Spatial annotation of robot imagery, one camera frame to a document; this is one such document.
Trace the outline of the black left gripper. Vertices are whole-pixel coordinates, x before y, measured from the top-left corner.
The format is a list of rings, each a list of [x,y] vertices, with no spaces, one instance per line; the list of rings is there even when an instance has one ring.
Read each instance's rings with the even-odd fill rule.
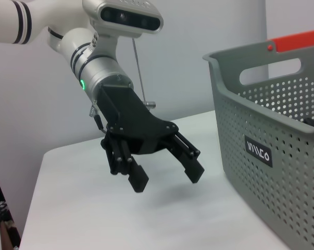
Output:
[[[132,154],[152,154],[167,149],[184,167],[192,183],[205,169],[197,158],[198,150],[170,122],[155,117],[129,87],[102,86],[97,106],[106,118],[107,132],[101,141],[110,173],[128,175],[133,190],[142,193],[149,177]]]

